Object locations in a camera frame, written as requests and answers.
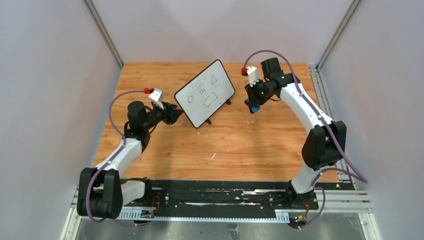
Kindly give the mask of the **black framed whiteboard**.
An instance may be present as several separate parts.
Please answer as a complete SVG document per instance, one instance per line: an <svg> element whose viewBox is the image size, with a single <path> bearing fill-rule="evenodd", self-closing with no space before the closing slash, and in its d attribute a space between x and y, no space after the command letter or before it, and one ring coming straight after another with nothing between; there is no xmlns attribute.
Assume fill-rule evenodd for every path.
<svg viewBox="0 0 424 240"><path fill-rule="evenodd" d="M175 94L174 99L196 129L223 105L231 104L236 90L221 60L216 59L188 81Z"/></svg>

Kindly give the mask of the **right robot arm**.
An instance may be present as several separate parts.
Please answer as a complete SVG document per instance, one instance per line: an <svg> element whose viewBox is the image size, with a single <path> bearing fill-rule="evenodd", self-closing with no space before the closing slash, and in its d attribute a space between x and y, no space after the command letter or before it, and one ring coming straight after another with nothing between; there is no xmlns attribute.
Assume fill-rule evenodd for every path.
<svg viewBox="0 0 424 240"><path fill-rule="evenodd" d="M273 96L286 103L295 113L307 133L301 149L303 165L298 174L289 181L283 201L300 202L310 196L320 171L335 165L345 149L347 127L342 121L333 121L312 101L299 78L293 73L285 74L279 60L269 58L261 62L263 76L254 66L244 65L241 74L248 78L244 87L247 99L244 103L251 114Z"/></svg>

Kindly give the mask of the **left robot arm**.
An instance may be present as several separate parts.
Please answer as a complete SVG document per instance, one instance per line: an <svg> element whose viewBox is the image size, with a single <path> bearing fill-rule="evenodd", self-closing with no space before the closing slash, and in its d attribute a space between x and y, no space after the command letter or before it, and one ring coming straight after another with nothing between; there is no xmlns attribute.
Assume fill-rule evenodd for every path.
<svg viewBox="0 0 424 240"><path fill-rule="evenodd" d="M164 102L150 108L141 101L127 107L127 122L118 147L96 167L84 168L79 176L77 213L95 222L116 219L122 208L137 202L153 201L151 181L147 177L130 178L122 182L122 174L147 148L151 130L158 123L173 125L183 114L175 104Z"/></svg>

